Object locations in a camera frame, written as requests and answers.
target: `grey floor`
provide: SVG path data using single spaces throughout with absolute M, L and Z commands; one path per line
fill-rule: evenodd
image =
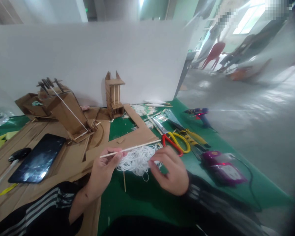
M 219 134 L 295 198 L 295 67 L 275 78 L 249 82 L 189 69 L 183 84 L 188 90 L 177 97 L 189 108 L 209 108 L 207 118 Z M 278 207 L 258 216 L 283 235 L 293 211 L 294 207 Z

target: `cardboard tower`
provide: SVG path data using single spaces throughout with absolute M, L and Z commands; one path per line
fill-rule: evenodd
M 116 79 L 110 78 L 110 72 L 107 72 L 105 78 L 106 87 L 106 102 L 109 116 L 111 119 L 116 119 L 124 114 L 124 106 L 120 102 L 120 85 L 124 85 L 116 71 Z

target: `cardboard catapult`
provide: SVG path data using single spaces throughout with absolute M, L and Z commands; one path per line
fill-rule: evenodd
M 38 97 L 65 127 L 70 139 L 79 143 L 91 136 L 97 130 L 97 126 L 92 127 L 89 124 L 74 93 L 58 81 L 57 85 L 58 87 L 55 87 L 50 84 L 50 88 L 41 88 Z
M 111 119 L 116 119 L 124 114 L 124 106 L 120 102 L 120 85 L 126 83 L 121 80 L 117 71 L 116 77 L 116 79 L 111 79 L 110 72 L 107 72 L 105 77 L 106 102 Z

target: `green table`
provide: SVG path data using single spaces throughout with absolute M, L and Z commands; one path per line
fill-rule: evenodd
M 195 117 L 190 117 L 182 113 L 187 107 L 178 99 L 170 103 L 173 106 L 171 110 L 182 125 L 200 134 L 212 146 L 211 150 L 218 150 L 223 153 L 230 152 L 250 167 L 254 176 L 252 189 L 262 208 L 284 206 L 293 203 L 292 199 L 287 194 L 234 150 L 218 133 L 211 129 L 203 129 L 202 121 L 195 120 Z M 28 120 L 26 116 L 12 117 L 6 124 L 0 126 L 0 134 L 20 130 Z M 169 131 L 173 130 L 169 122 L 164 122 L 162 125 Z M 131 132 L 132 127 L 134 127 L 134 123 L 131 119 L 115 119 L 110 127 L 109 140 L 119 138 Z M 160 137 L 160 134 L 155 129 L 153 129 L 153 132 Z M 208 173 L 201 168 L 199 161 L 192 152 L 184 154 L 182 160 L 187 170 L 191 173 L 202 177 L 212 186 L 232 195 L 240 201 L 246 202 L 251 207 L 257 208 L 248 183 L 240 184 L 236 187 L 218 187 L 212 181 Z M 242 163 L 234 161 L 233 164 L 247 179 L 250 179 L 249 171 Z M 108 227 L 109 221 L 113 222 L 122 215 L 144 215 L 176 225 L 194 225 L 194 216 L 187 212 L 180 199 L 162 190 L 150 172 L 148 182 L 145 182 L 142 177 L 135 176 L 132 172 L 126 172 L 125 176 L 127 192 L 124 192 L 122 172 L 114 171 L 111 182 L 102 195 L 98 228 L 99 235 Z
M 0 135 L 20 130 L 30 119 L 27 116 L 14 116 L 0 126 Z

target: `white partition board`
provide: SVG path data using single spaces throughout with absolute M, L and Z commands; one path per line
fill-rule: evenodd
M 81 105 L 106 106 L 104 78 L 115 70 L 122 103 L 172 100 L 193 26 L 186 22 L 92 22 L 0 26 L 0 89 L 11 102 L 37 92 L 37 82 L 63 80 Z M 16 109 L 16 115 L 22 115 Z

